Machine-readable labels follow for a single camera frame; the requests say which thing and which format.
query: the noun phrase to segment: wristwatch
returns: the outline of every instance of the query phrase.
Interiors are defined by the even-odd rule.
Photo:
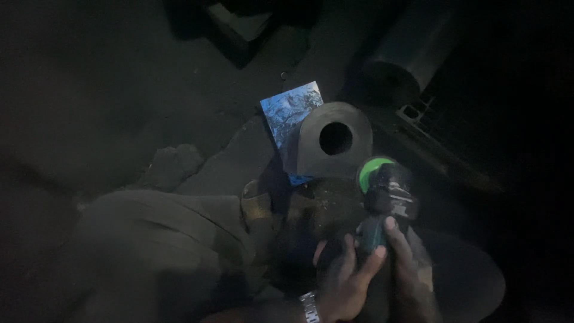
[[[303,303],[307,323],[321,323],[319,313],[317,312],[317,306],[315,306],[315,292],[310,291],[307,294],[300,296],[299,301]]]

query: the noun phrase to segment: hand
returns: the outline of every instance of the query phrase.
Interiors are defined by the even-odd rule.
[[[385,219],[385,231],[396,254],[398,320],[412,323],[440,322],[432,283],[432,262],[412,228],[407,236],[393,217]]]
[[[345,254],[331,264],[317,298],[317,311],[323,323],[349,321],[359,314],[369,283],[381,269],[386,255],[386,248],[379,246],[356,271],[355,241],[350,234],[345,235]]]

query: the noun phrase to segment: finger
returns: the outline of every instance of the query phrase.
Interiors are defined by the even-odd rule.
[[[364,263],[363,267],[357,272],[356,283],[357,286],[361,289],[367,289],[371,279],[375,277],[377,272],[385,263],[385,259],[387,257],[387,248],[383,246],[378,246],[375,251],[367,258],[367,261]]]
[[[319,241],[319,244],[317,245],[317,249],[315,249],[315,254],[313,255],[313,266],[317,267],[317,263],[319,262],[319,257],[321,256],[321,253],[323,252],[323,249],[325,249],[326,245],[327,245],[326,240]]]
[[[345,234],[345,256],[343,266],[339,272],[339,283],[345,282],[352,273],[355,271],[356,253],[355,253],[355,240],[350,234]]]
[[[393,217],[385,219],[385,231],[390,238],[391,246],[397,254],[397,260],[402,263],[411,263],[413,251],[406,241],[405,235],[398,229],[397,220]]]

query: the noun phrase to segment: leg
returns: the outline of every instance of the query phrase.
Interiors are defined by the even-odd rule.
[[[445,323],[477,323],[502,302],[505,280],[492,258],[446,234],[416,230],[433,261],[435,294]]]
[[[260,287],[237,197],[121,191],[95,201],[69,242],[82,287],[70,321],[178,322]]]

